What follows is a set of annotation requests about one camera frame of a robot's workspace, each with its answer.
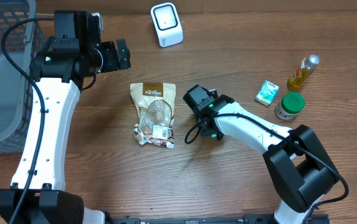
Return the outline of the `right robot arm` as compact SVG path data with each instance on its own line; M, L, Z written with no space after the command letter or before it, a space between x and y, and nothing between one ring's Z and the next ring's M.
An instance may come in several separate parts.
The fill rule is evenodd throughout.
M195 115L198 135L218 140L231 136L264 158L280 206L272 214L244 215L241 223L329 222L327 216L314 216L313 212L342 178L312 129L270 123L234 99L199 85L189 89L183 100Z

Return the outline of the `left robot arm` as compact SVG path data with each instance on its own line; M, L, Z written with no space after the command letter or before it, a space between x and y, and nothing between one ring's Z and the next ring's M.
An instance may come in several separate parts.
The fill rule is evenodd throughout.
M18 168L0 189L0 216L8 223L111 223L65 189L65 154L85 78L130 68L123 39L102 41L103 18L85 11L55 11L54 35L23 77L33 89L32 111Z

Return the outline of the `brown white snack bag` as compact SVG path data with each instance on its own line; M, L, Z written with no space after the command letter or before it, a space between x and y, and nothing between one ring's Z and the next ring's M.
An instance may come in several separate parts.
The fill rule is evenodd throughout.
M174 102L172 83L132 83L130 95L138 112L134 136L139 144L174 147Z

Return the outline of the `green lid white jar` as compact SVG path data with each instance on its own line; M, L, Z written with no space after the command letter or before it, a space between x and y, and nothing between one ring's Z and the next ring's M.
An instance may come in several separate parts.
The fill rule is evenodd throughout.
M283 120L290 120L296 117L304 109L304 97L297 92L287 93L275 106L275 114Z

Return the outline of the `Kleenex tissue pack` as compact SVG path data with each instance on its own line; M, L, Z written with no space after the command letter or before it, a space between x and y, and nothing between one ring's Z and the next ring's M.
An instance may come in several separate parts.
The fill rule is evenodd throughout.
M279 86L273 84L268 80L265 80L258 94L256 94L255 100L265 106L269 106L273 102L275 96L277 95L278 90L279 90Z

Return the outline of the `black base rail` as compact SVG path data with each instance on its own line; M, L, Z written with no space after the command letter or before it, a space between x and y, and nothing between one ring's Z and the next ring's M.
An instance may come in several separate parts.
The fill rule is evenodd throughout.
M219 217L219 218L172 218L140 220L139 218L108 218L107 223L112 224L269 224L272 215L244 215L243 217Z

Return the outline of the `grey plastic mesh basket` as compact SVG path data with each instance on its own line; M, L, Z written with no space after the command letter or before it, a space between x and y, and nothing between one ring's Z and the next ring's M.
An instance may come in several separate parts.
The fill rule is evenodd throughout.
M35 0L0 0L0 153L23 150L32 109L32 87L5 58L1 39L36 10Z

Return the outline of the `white barcode scanner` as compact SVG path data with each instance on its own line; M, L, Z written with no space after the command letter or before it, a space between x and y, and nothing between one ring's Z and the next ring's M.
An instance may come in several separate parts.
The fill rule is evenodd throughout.
M155 5L151 8L150 14L160 47L169 47L183 41L183 28L173 3Z

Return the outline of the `yellow liquid bottle grey cap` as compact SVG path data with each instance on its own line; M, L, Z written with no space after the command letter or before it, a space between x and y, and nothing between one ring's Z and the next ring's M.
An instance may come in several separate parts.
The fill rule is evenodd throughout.
M296 72L288 78L287 88L291 91L299 91L319 63L320 59L317 55L304 58Z

